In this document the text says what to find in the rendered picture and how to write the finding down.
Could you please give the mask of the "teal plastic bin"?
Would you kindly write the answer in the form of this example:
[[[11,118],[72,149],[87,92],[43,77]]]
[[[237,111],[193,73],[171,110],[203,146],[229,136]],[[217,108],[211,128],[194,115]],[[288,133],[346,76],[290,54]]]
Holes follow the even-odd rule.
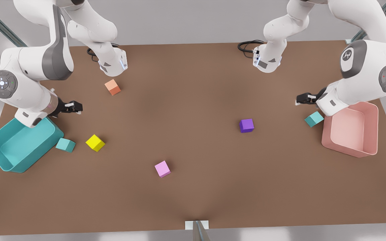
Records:
[[[34,128],[12,119],[0,128],[0,168],[25,172],[63,136],[63,131],[47,117]]]

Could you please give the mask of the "orange cube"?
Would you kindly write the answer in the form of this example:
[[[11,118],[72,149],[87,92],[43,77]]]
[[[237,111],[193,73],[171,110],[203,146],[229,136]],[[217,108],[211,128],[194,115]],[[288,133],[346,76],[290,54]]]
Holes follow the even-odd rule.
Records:
[[[114,79],[106,82],[105,86],[112,96],[121,91],[120,87],[118,86],[118,84],[116,83],[116,81]]]

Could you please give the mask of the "teal blue cube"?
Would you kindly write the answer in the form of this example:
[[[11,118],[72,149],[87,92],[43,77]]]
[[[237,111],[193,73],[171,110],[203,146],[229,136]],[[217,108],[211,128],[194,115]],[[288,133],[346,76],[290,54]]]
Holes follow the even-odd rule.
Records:
[[[318,111],[315,111],[305,119],[305,122],[309,125],[310,128],[312,128],[323,120],[324,117]]]
[[[65,138],[60,138],[56,144],[56,148],[65,152],[72,153],[76,143]]]

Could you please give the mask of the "purple cube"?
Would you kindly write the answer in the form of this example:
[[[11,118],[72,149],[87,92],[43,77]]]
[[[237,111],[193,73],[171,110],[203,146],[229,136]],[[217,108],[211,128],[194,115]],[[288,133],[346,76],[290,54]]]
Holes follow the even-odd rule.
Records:
[[[248,133],[254,130],[253,119],[241,119],[239,122],[241,133]]]

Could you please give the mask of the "pink cube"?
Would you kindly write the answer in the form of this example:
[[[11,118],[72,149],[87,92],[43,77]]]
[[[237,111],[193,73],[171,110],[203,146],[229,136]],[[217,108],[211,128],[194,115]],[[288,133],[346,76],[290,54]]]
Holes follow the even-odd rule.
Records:
[[[168,167],[167,162],[165,160],[162,161],[161,163],[158,163],[154,167],[155,167],[159,177],[165,177],[171,173],[170,168]]]

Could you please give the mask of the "pink plastic bin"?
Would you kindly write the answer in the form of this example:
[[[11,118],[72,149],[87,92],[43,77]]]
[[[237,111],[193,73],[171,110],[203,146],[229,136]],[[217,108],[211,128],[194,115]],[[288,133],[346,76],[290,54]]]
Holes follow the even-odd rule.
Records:
[[[378,107],[359,102],[325,117],[321,143],[325,148],[357,158],[375,155],[378,124]]]

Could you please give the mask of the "yellow cube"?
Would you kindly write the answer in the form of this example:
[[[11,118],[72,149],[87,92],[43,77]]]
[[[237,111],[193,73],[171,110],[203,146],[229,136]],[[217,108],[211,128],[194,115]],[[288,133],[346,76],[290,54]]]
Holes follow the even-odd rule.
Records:
[[[98,152],[105,145],[105,143],[96,135],[92,135],[85,143],[95,152]]]

